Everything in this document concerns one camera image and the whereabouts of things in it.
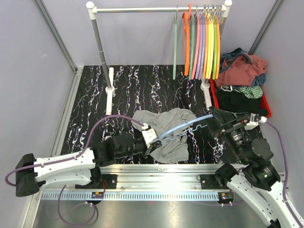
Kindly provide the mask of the red plastic bin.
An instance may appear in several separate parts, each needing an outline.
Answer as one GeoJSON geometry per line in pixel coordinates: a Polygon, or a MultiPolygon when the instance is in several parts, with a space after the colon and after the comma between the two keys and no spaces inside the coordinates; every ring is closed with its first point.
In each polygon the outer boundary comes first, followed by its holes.
{"type": "MultiPolygon", "coordinates": [[[[210,79],[209,84],[210,84],[209,94],[210,94],[210,98],[211,98],[211,104],[216,108],[220,108],[219,103],[218,103],[218,98],[216,95],[217,87],[216,87],[216,84],[214,83],[214,80],[210,79]]],[[[262,96],[262,100],[261,100],[259,107],[268,111],[268,115],[266,116],[266,118],[270,118],[272,116],[272,113],[271,113],[270,107],[268,105],[265,94],[263,94],[263,96],[262,96]]]]}

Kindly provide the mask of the orange-yellow hanger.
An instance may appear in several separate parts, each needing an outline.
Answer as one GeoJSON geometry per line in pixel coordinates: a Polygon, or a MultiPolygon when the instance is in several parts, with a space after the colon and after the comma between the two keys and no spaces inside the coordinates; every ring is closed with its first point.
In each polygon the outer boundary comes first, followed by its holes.
{"type": "Polygon", "coordinates": [[[202,79],[206,78],[206,71],[207,71],[208,44],[209,44],[209,18],[210,18],[210,14],[207,13],[205,16],[205,53],[204,53],[202,79]]]}

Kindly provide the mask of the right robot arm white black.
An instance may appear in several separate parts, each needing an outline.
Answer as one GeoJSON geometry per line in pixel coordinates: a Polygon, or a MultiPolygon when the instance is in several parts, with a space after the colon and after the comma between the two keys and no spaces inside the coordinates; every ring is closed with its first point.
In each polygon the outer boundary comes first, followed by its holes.
{"type": "Polygon", "coordinates": [[[267,118],[253,113],[232,113],[209,108],[217,127],[214,137],[224,137],[232,147],[238,162],[237,170],[224,164],[215,172],[215,183],[229,188],[262,219],[269,228],[302,228],[304,218],[286,195],[287,179],[282,180],[271,163],[274,156],[266,139],[248,139],[244,130],[266,123],[267,118]]]}

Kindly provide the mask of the purple hanger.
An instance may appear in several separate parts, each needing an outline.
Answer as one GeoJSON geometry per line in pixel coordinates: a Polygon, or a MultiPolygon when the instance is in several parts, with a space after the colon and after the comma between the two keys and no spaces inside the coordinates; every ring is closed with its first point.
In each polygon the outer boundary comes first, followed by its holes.
{"type": "Polygon", "coordinates": [[[203,60],[205,55],[205,41],[206,41],[206,21],[203,14],[200,15],[200,42],[199,42],[199,56],[197,62],[197,69],[195,79],[201,80],[203,70],[203,60]]]}

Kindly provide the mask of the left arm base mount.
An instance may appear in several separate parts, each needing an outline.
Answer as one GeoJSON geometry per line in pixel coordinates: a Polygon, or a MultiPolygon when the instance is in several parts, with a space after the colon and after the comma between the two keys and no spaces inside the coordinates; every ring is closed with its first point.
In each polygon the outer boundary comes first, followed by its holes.
{"type": "Polygon", "coordinates": [[[102,174],[101,176],[91,177],[90,182],[86,185],[75,185],[75,189],[110,189],[115,190],[117,186],[116,174],[102,174]]]}

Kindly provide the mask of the black garment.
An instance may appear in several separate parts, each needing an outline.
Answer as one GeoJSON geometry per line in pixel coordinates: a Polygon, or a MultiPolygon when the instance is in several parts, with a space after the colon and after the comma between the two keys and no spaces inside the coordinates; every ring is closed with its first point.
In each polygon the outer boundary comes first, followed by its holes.
{"type": "Polygon", "coordinates": [[[219,108],[234,113],[254,113],[267,116],[269,112],[260,107],[262,98],[247,98],[243,93],[236,91],[228,92],[218,89],[216,91],[219,108]]]}

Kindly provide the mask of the mint green hanger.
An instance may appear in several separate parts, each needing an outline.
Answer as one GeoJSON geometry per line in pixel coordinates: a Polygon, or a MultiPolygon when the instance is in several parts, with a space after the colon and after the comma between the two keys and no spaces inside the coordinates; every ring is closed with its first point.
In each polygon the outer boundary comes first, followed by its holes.
{"type": "Polygon", "coordinates": [[[177,65],[177,32],[178,32],[178,25],[177,25],[177,16],[178,16],[178,9],[176,9],[176,14],[174,16],[174,47],[173,47],[173,73],[172,79],[176,79],[176,65],[177,65]]]}

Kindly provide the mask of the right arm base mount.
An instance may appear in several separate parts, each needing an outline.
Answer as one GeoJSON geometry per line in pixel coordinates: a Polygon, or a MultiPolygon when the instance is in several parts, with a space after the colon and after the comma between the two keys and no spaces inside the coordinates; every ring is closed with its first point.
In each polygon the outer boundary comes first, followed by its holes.
{"type": "Polygon", "coordinates": [[[198,175],[198,180],[201,184],[202,190],[223,190],[227,187],[221,186],[215,178],[215,174],[200,174],[198,175]]]}

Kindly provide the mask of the white metal clothes rack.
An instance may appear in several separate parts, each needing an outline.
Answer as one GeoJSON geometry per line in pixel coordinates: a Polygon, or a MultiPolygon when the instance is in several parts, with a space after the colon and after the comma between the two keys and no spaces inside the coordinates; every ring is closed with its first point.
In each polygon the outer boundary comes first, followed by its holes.
{"type": "MultiPolygon", "coordinates": [[[[220,30],[220,37],[224,28],[224,25],[226,23],[226,19],[228,17],[230,8],[232,6],[232,1],[227,0],[224,2],[222,5],[214,6],[214,7],[209,7],[209,6],[203,6],[203,7],[191,7],[191,14],[193,15],[194,13],[196,14],[203,14],[206,16],[207,13],[212,14],[214,16],[219,17],[219,30],[220,30]]],[[[113,105],[113,97],[115,95],[115,87],[114,87],[114,69],[112,67],[107,67],[106,60],[105,60],[105,55],[104,55],[104,50],[102,47],[102,42],[100,38],[100,33],[98,29],[98,24],[96,20],[96,16],[99,13],[137,13],[137,12],[175,12],[176,9],[178,9],[178,13],[184,13],[187,9],[187,7],[147,7],[147,8],[97,8],[93,2],[89,1],[86,3],[86,7],[88,9],[89,17],[92,22],[93,26],[93,31],[97,43],[97,48],[98,48],[98,53],[100,56],[101,60],[101,66],[104,71],[104,78],[106,81],[106,94],[107,94],[107,100],[106,100],[106,110],[105,113],[106,115],[111,115],[112,114],[112,105],[113,105]]],[[[202,79],[201,78],[201,85],[200,88],[203,91],[204,94],[204,99],[205,99],[205,105],[206,108],[209,109],[212,104],[211,104],[211,98],[209,94],[209,80],[210,79],[202,79]]]]}

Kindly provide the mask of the green striped garment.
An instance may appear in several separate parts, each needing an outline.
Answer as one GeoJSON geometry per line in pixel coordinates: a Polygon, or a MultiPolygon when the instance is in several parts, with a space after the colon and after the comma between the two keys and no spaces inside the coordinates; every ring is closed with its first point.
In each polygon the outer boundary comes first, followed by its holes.
{"type": "Polygon", "coordinates": [[[238,92],[242,93],[245,97],[249,99],[258,99],[263,96],[262,88],[258,86],[228,86],[224,85],[220,87],[223,91],[226,92],[238,92]]]}

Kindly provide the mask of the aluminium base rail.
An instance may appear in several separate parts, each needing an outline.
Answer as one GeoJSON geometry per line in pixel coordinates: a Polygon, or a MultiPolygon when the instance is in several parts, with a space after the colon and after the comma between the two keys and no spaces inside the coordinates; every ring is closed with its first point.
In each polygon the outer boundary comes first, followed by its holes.
{"type": "Polygon", "coordinates": [[[190,165],[127,165],[102,167],[102,174],[116,174],[117,186],[110,189],[75,189],[71,185],[45,188],[39,191],[42,199],[56,200],[137,200],[137,201],[224,201],[229,188],[202,190],[198,175],[215,174],[221,164],[190,165]]]}

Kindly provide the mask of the grey tank top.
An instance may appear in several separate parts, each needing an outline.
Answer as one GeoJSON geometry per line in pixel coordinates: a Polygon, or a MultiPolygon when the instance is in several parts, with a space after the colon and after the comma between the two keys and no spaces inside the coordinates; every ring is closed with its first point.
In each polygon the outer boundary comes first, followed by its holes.
{"type": "Polygon", "coordinates": [[[150,153],[150,156],[159,163],[174,164],[189,159],[187,136],[184,131],[188,126],[183,126],[173,132],[168,131],[187,121],[196,119],[195,114],[188,109],[173,108],[160,114],[146,110],[137,110],[133,119],[148,124],[158,136],[166,133],[160,139],[161,146],[150,153]]]}

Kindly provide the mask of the light blue hanger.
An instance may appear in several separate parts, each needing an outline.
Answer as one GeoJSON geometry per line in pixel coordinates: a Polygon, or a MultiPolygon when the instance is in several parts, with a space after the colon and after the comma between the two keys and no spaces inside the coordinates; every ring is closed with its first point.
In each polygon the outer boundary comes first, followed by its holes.
{"type": "Polygon", "coordinates": [[[200,122],[200,121],[204,121],[204,120],[210,119],[210,118],[213,118],[212,114],[207,114],[207,115],[195,118],[193,120],[186,121],[186,122],[184,122],[184,123],[182,123],[180,125],[177,125],[177,126],[171,128],[171,129],[169,129],[168,131],[164,132],[163,134],[161,134],[158,137],[158,140],[163,140],[167,135],[169,135],[171,133],[174,133],[177,130],[181,130],[181,131],[186,130],[190,125],[192,125],[194,123],[197,123],[197,122],[200,122]]]}

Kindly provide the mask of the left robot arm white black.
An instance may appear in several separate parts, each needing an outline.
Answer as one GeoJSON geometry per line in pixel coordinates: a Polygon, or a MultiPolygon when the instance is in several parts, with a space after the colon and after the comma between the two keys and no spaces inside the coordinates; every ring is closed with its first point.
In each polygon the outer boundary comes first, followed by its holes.
{"type": "Polygon", "coordinates": [[[17,197],[33,195],[45,188],[71,185],[77,189],[97,189],[103,182],[101,168],[117,160],[142,154],[148,156],[161,147],[154,134],[145,132],[138,139],[123,132],[84,150],[51,158],[25,154],[16,166],[17,197]]]}

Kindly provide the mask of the lime green hanger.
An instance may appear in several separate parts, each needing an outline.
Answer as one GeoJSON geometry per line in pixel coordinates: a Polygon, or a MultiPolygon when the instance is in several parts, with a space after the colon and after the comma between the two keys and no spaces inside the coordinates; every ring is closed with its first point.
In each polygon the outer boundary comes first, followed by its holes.
{"type": "Polygon", "coordinates": [[[216,23],[216,16],[213,17],[214,23],[213,23],[213,28],[214,28],[214,52],[213,52],[213,69],[212,69],[212,79],[215,79],[216,76],[216,68],[217,68],[217,23],[216,23]]]}

